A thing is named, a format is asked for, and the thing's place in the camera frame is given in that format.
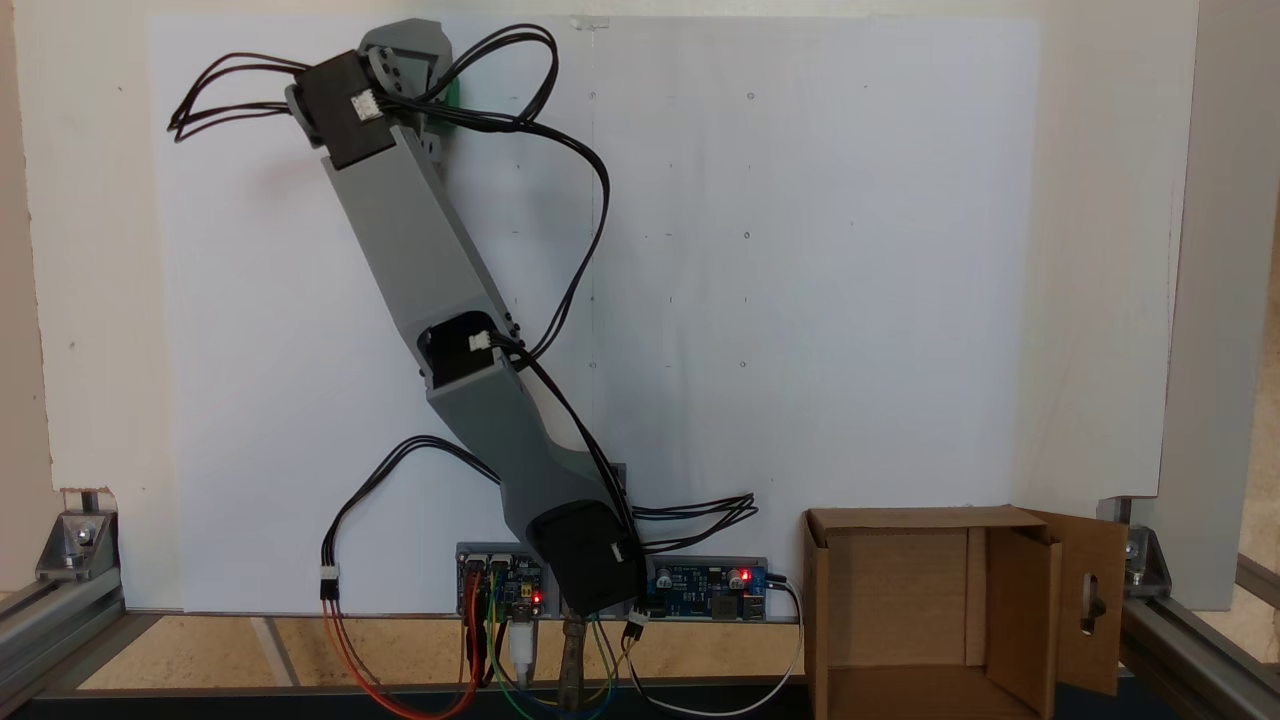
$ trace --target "orange wire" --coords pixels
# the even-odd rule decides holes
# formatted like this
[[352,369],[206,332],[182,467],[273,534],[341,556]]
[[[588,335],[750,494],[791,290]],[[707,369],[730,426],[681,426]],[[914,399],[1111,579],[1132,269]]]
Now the orange wire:
[[[467,609],[466,609],[467,620],[472,626],[475,625],[474,597],[479,587],[480,587],[480,579],[479,577],[476,577],[472,585],[467,588],[467,597],[465,598],[467,602]],[[365,693],[369,694],[369,697],[374,698],[374,701],[376,701],[378,705],[381,705],[384,708],[389,710],[390,712],[394,712],[401,717],[404,717],[406,720],[447,720],[448,717],[453,717],[454,715],[462,712],[471,705],[471,700],[475,697],[476,683],[477,683],[477,673],[475,670],[475,662],[480,657],[479,655],[480,651],[477,647],[479,637],[475,633],[471,634],[472,667],[471,667],[471,680],[467,683],[466,693],[462,696],[462,700],[460,700],[453,707],[445,710],[443,714],[428,715],[417,712],[410,707],[406,707],[396,702],[389,694],[384,694],[378,688],[372,687],[367,680],[365,680],[364,674],[361,674],[356,669],[356,661],[351,655],[351,650],[347,647],[346,641],[342,638],[342,628],[339,625],[337,603],[334,603],[332,614],[328,601],[321,603],[321,610],[324,614],[324,629],[325,634],[329,637],[329,644],[332,644],[334,650],[338,651],[339,660],[342,660],[342,664],[347,667],[347,671],[356,680],[356,683],[358,683],[360,687],[365,691]],[[332,628],[329,625],[330,620],[333,621]]]

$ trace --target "cardboard flap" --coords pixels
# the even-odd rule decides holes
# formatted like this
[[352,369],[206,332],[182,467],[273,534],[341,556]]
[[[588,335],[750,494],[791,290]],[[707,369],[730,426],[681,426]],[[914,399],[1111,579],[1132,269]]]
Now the cardboard flap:
[[809,529],[819,544],[842,530],[876,528],[1021,528],[1043,525],[1039,518],[1012,505],[997,507],[817,507]]
[[1044,520],[1053,538],[1062,543],[1057,679],[1114,696],[1129,528],[1073,515],[1030,512]]
[[1061,543],[987,532],[987,612],[1000,619],[987,633],[987,678],[1041,717],[1053,715],[1061,564]]

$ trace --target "bolt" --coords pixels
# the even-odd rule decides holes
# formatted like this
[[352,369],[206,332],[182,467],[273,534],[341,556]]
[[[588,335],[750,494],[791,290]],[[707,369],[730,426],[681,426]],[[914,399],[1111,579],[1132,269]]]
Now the bolt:
[[76,542],[81,544],[92,544],[93,536],[96,533],[97,528],[93,527],[93,523],[84,523],[78,530],[76,530]]

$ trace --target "cardboard box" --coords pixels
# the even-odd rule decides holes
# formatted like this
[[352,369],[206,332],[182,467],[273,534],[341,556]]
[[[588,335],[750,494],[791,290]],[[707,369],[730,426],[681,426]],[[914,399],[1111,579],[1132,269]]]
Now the cardboard box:
[[1128,528],[1012,506],[805,516],[817,720],[1042,717],[1115,694]]

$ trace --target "wire bundle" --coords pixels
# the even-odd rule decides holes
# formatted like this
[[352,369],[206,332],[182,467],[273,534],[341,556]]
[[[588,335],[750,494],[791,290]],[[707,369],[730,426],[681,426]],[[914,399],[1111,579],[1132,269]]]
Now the wire bundle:
[[[480,473],[494,484],[499,484],[498,474],[490,470],[489,466],[485,465],[479,457],[471,455],[465,448],[458,447],[457,445],[453,445],[452,442],[435,436],[413,436],[401,442],[398,446],[396,446],[396,450],[392,450],[390,454],[388,454],[387,457],[383,459],[383,461],[378,465],[374,473],[369,475],[369,479],[366,479],[365,483],[360,486],[360,489],[357,489],[356,493],[351,496],[351,500],[348,500],[346,505],[343,505],[342,509],[338,510],[338,515],[333,519],[333,524],[329,525],[329,532],[325,533],[324,541],[320,543],[320,565],[323,568],[338,566],[338,556],[334,546],[338,541],[338,528],[342,525],[342,520],[343,518],[347,516],[347,512],[349,512],[352,507],[358,505],[360,501],[365,500],[365,497],[367,497],[369,493],[374,492],[374,489],[378,486],[380,486],[383,480],[387,479],[388,475],[392,474],[392,470],[394,470],[396,466],[399,465],[402,460],[404,460],[404,457],[407,457],[416,450],[424,450],[424,448],[443,450],[444,452],[448,452],[449,455],[466,462],[467,466]],[[333,587],[334,600],[337,600],[337,592],[338,592],[337,579],[334,579],[332,587]]]
[[[586,450],[591,455],[591,460],[595,462],[595,469],[596,471],[600,473],[600,478],[604,480],[604,487],[609,493],[609,498],[613,501],[613,506],[618,512],[618,518],[622,519],[625,524],[625,530],[627,532],[627,536],[632,541],[634,547],[626,548],[626,551],[643,552],[644,548],[643,546],[640,546],[640,530],[636,528],[635,516],[631,512],[631,507],[627,505],[626,493],[622,489],[622,483],[618,482],[618,477],[613,471],[613,465],[609,462],[608,456],[604,455],[604,448],[602,448],[600,443],[595,441],[595,436],[591,434],[591,430],[589,430],[586,428],[586,424],[582,423],[582,419],[579,418],[577,411],[573,410],[572,405],[570,405],[568,398],[564,397],[564,393],[561,391],[559,386],[556,384],[556,380],[553,380],[552,377],[547,373],[547,370],[543,369],[538,359],[532,356],[532,351],[525,350],[524,346],[521,346],[518,342],[511,340],[509,337],[503,337],[495,332],[492,332],[490,337],[493,338],[493,343],[497,345],[498,347],[502,347],[509,354],[516,354],[522,356],[529,369],[531,369],[534,374],[543,380],[543,384],[547,386],[547,389],[549,389],[552,395],[556,396],[556,400],[559,401],[559,404],[568,413],[568,416],[573,420],[573,424],[577,427],[579,434],[582,436],[582,442],[586,443]],[[636,562],[635,566],[636,566],[636,597],[644,598],[649,592],[649,578],[645,571],[644,562]]]
[[671,507],[643,507],[636,505],[631,510],[637,520],[652,521],[690,520],[694,518],[704,518],[707,515],[723,512],[721,519],[716,520],[710,528],[703,530],[701,533],[682,538],[660,539],[644,543],[641,547],[644,547],[645,555],[675,552],[677,550],[692,547],[716,533],[728,529],[760,511],[760,509],[755,506],[755,493],[751,492],[737,497],[696,502],[694,505],[675,505]]
[[[541,85],[538,87],[538,91],[530,99],[524,110],[516,115],[511,115],[507,113],[488,110],[452,108],[443,102],[442,97],[449,88],[449,85],[457,79],[463,70],[497,50],[521,42],[544,45],[550,51],[550,64],[548,65],[547,76],[543,78]],[[570,281],[568,288],[566,288],[564,295],[561,297],[559,305],[557,305],[556,311],[552,313],[552,319],[547,325],[547,331],[529,351],[529,357],[531,360],[540,359],[547,350],[550,348],[552,343],[556,342],[556,338],[559,337],[561,331],[564,328],[570,307],[573,305],[573,296],[577,293],[579,284],[582,282],[582,275],[586,274],[586,268],[591,264],[591,258],[595,256],[595,249],[600,245],[600,237],[604,234],[604,220],[609,214],[609,170],[604,167],[604,161],[600,156],[596,155],[595,151],[591,150],[591,147],[585,142],[556,128],[535,122],[539,113],[543,111],[547,106],[547,101],[550,99],[558,74],[559,50],[556,45],[556,38],[547,31],[547,28],[531,23],[520,23],[493,32],[480,42],[471,46],[457,60],[454,60],[453,65],[451,65],[448,70],[431,83],[426,92],[413,100],[394,97],[384,92],[375,91],[379,105],[383,108],[399,108],[402,110],[422,113],[429,118],[447,120],[452,124],[475,132],[526,133],[545,137],[547,140],[558,142],[582,156],[582,159],[591,165],[591,169],[595,170],[596,177],[599,177],[602,202],[600,218],[596,222],[595,233],[591,236],[591,243],[586,249],[586,255],[582,256],[582,261],[573,273],[573,278]]]
[[[219,67],[234,59],[247,59],[259,60],[257,63],[241,63],[238,65],[230,65],[219,69]],[[289,106],[283,101],[255,101],[255,102],[241,102],[237,105],[224,105],[220,108],[210,108],[206,110],[196,110],[196,100],[200,99],[200,94],[204,92],[210,85],[212,85],[219,78],[229,76],[232,73],[239,72],[274,72],[285,73],[289,76],[297,76],[298,73],[310,69],[311,65],[306,63],[298,63],[294,60],[285,60],[283,58],[275,58],[271,55],[262,55],[259,53],[229,53],[223,55],[214,64],[205,68],[205,72],[200,73],[196,82],[187,91],[187,95],[178,104],[178,108],[169,117],[168,131],[174,133],[173,141],[182,142],[188,137],[204,132],[211,127],[220,126],[223,123],[229,123],[233,120],[246,120],[251,118],[268,118],[271,115],[288,115]]]

